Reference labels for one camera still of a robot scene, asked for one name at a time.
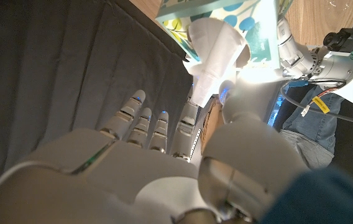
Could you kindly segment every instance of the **robotic arm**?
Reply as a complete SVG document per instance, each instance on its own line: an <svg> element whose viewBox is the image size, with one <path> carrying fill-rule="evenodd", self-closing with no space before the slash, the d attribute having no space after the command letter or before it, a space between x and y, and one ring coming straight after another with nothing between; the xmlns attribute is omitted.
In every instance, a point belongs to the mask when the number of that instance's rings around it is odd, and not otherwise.
<svg viewBox="0 0 353 224"><path fill-rule="evenodd" d="M324 90L334 88L333 93L353 103L353 29L330 33L323 44L309 51L294 41L287 20L279 20L280 58L292 78L316 83Z"/></svg>

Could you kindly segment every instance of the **jeans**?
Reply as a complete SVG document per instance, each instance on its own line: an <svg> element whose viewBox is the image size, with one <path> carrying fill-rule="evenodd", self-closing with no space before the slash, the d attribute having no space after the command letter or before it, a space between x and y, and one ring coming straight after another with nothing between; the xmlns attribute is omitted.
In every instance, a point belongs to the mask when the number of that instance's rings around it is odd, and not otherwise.
<svg viewBox="0 0 353 224"><path fill-rule="evenodd" d="M323 90L319 86L312 88L303 98L302 104L307 105L313 97L321 93ZM329 93L321 97L324 103L332 113L339 113L343 97ZM311 108L319 109L313 103ZM337 128L337 118L326 115L318 114L309 111L305 117L301 116L303 109L297 108L294 113L284 122L283 129L303 134L310 140L318 143L327 151L334 154L334 147L336 144L335 132Z"/></svg>

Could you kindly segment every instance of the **blue polka dot pattern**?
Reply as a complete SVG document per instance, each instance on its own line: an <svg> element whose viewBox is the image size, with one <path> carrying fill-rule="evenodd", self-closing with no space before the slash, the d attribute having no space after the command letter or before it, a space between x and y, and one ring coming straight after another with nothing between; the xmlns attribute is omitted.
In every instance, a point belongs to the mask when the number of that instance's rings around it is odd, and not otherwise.
<svg viewBox="0 0 353 224"><path fill-rule="evenodd" d="M224 21L234 27L237 24L237 16L235 15L226 16Z"/></svg>
<svg viewBox="0 0 353 224"><path fill-rule="evenodd" d="M231 12L233 10L238 9L241 5L243 5L243 3L237 3L237 4L234 4L231 6L226 6L226 7L224 7L224 9L225 9L225 11Z"/></svg>
<svg viewBox="0 0 353 224"><path fill-rule="evenodd" d="M255 26L255 20L252 17L245 18L239 24L240 30L251 30Z"/></svg>

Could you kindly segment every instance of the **robotic hand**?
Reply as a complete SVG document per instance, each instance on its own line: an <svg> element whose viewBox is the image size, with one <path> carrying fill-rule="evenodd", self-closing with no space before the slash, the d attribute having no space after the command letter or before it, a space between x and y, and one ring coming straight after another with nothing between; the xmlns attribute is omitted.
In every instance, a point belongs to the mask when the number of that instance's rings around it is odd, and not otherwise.
<svg viewBox="0 0 353 224"><path fill-rule="evenodd" d="M74 130L39 147L1 176L0 223L260 220L307 168L281 135L255 111L247 111L244 87L238 85L227 93L226 124L208 142L199 169L186 161L197 112L189 101L171 155L164 153L165 111L148 149L148 108L121 141L145 100L139 90L102 130Z"/></svg>

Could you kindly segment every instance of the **wooden surface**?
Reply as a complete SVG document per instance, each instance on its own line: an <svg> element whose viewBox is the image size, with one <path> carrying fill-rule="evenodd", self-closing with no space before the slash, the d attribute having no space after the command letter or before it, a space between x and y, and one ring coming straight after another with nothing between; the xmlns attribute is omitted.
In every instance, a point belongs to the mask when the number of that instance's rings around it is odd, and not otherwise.
<svg viewBox="0 0 353 224"><path fill-rule="evenodd" d="M294 0L286 18L297 42L322 45L329 32L353 26L353 0Z"/></svg>
<svg viewBox="0 0 353 224"><path fill-rule="evenodd" d="M157 16L158 9L160 8L162 0L130 0L130 2L132 2L147 17L149 17L149 19L159 25L155 18Z"/></svg>

